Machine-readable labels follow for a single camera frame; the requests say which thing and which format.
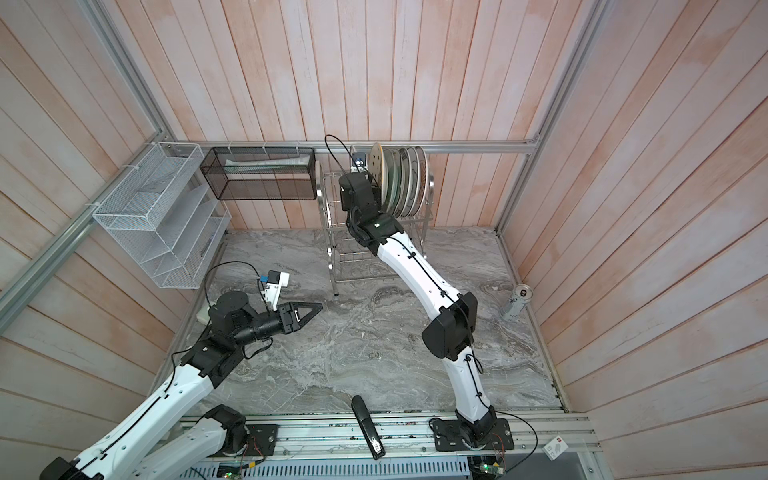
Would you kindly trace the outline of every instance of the dinner plate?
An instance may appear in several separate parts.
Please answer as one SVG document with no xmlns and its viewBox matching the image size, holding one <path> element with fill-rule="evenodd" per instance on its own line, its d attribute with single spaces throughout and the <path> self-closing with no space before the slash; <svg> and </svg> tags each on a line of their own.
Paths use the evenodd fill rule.
<svg viewBox="0 0 768 480">
<path fill-rule="evenodd" d="M 402 211 L 406 208 L 408 192 L 411 188 L 411 161 L 408 159 L 408 153 L 405 148 L 401 148 L 398 150 L 398 155 L 400 156 L 402 176 L 400 178 L 400 198 L 397 200 L 395 213 L 392 214 L 395 218 L 402 216 Z"/>
<path fill-rule="evenodd" d="M 395 205 L 397 205 L 397 200 L 400 197 L 400 177 L 402 176 L 400 154 L 397 150 L 384 150 L 384 160 L 389 163 L 389 192 L 387 193 L 386 213 L 391 215 L 395 211 Z"/>
<path fill-rule="evenodd" d="M 375 184 L 381 188 L 381 205 L 384 204 L 386 195 L 386 164 L 384 163 L 384 152 L 379 143 L 373 144 L 371 153 L 368 155 L 368 173 L 373 176 Z"/>
<path fill-rule="evenodd" d="M 419 156 L 416 155 L 416 150 L 413 147 L 406 149 L 408 155 L 408 162 L 411 171 L 411 181 L 408 189 L 408 199 L 406 200 L 406 207 L 402 210 L 404 217 L 411 216 L 411 210 L 416 203 L 416 195 L 419 193 Z"/>
<path fill-rule="evenodd" d="M 424 207 L 427 198 L 427 182 L 429 181 L 429 162 L 424 149 L 416 147 L 416 156 L 419 158 L 419 194 L 413 202 L 411 215 L 416 215 Z"/>
</svg>

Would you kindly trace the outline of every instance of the dish rack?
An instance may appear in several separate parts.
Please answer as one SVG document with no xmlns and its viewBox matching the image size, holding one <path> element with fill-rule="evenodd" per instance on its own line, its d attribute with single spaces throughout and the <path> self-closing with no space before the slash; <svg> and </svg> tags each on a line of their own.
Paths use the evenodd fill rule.
<svg viewBox="0 0 768 480">
<path fill-rule="evenodd" d="M 344 172 L 325 172 L 320 162 L 317 163 L 317 169 L 317 177 L 320 179 L 317 201 L 320 218 L 324 220 L 320 223 L 328 243 L 328 271 L 333 295 L 339 295 L 339 283 L 396 278 L 398 275 L 394 270 L 369 250 L 361 247 L 346 229 L 346 212 L 341 209 L 339 197 L 339 179 Z M 425 258 L 424 246 L 429 222 L 432 220 L 432 202 L 435 194 L 435 181 L 431 174 L 426 188 L 425 202 L 416 215 L 397 219 Z"/>
<path fill-rule="evenodd" d="M 194 186 L 198 144 L 159 143 L 98 206 L 94 219 L 161 288 L 199 288 L 230 212 Z"/>
</svg>

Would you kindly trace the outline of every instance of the wall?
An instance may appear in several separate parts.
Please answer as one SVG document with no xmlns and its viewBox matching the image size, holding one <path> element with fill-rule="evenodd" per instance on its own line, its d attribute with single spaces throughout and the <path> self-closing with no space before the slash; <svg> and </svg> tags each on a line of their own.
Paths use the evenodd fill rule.
<svg viewBox="0 0 768 480">
<path fill-rule="evenodd" d="M 533 137 L 594 0 L 104 3 L 179 138 L 417 141 Z M 496 224 L 522 160 L 432 155 L 435 224 Z M 314 201 L 229 207 L 319 228 Z"/>
<path fill-rule="evenodd" d="M 0 288 L 155 129 L 77 0 L 0 2 Z M 190 294 L 96 230 L 0 338 L 0 465 L 37 478 L 144 398 Z"/>
<path fill-rule="evenodd" d="M 766 51 L 765 0 L 615 2 L 504 232 L 616 478 L 766 477 Z"/>
</svg>

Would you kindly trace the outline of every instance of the white wire mesh organizer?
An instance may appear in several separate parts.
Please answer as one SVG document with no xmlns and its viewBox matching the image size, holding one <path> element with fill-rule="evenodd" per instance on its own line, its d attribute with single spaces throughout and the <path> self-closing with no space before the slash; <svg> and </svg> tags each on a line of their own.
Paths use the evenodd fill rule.
<svg viewBox="0 0 768 480">
<path fill-rule="evenodd" d="M 202 160 L 197 144 L 157 144 L 94 213 L 162 288 L 200 286 L 231 218 L 206 184 L 190 186 Z"/>
</svg>

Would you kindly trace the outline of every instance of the marble countertop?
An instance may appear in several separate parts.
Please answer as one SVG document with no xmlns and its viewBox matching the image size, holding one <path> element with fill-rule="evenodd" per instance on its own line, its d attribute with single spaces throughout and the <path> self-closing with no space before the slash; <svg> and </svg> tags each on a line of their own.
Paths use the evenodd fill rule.
<svg viewBox="0 0 768 480">
<path fill-rule="evenodd" d="M 455 408 L 442 361 L 422 343 L 429 321 L 413 293 L 395 278 L 342 283 L 340 295 L 334 296 L 326 249 L 319 230 L 229 235 L 221 261 L 250 262 L 263 275 L 268 270 L 288 272 L 290 283 L 280 302 L 322 302 L 324 310 L 299 332 L 275 336 L 270 349 L 244 360 L 191 415 L 219 403 L 246 415 L 348 412 L 354 395 L 361 395 L 371 411 Z M 493 405 L 559 408 L 528 318 L 499 318 L 513 286 L 495 233 L 477 227 L 433 229 L 426 253 L 447 281 L 478 298 L 474 350 L 485 367 L 481 381 Z M 229 290 L 245 291 L 251 305 L 262 310 L 249 266 L 217 269 L 210 298 Z M 192 329 L 189 343 L 202 328 L 198 323 Z M 249 346 L 247 353 L 259 346 Z"/>
</svg>

